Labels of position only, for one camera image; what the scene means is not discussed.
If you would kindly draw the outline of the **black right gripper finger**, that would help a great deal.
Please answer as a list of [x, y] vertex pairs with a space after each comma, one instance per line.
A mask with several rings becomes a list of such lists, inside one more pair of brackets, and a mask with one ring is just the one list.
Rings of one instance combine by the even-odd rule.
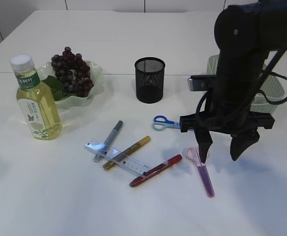
[[230, 155], [236, 161], [247, 148], [259, 141], [260, 135], [257, 129], [252, 129], [231, 137]]
[[195, 137], [198, 143], [200, 160], [206, 162], [209, 148], [213, 143], [211, 135], [207, 130], [196, 130]]

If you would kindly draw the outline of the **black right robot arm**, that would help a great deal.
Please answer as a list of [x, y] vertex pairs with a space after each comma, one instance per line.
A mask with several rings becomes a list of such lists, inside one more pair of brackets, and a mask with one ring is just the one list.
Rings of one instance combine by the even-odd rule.
[[192, 129], [199, 157], [206, 162], [211, 132], [229, 134], [233, 160], [259, 141], [258, 128], [271, 129], [269, 113], [251, 111], [251, 104], [273, 68], [287, 51], [287, 0], [230, 5], [214, 27], [220, 50], [215, 75], [193, 75], [190, 91], [203, 91], [195, 113], [181, 116], [181, 132]]

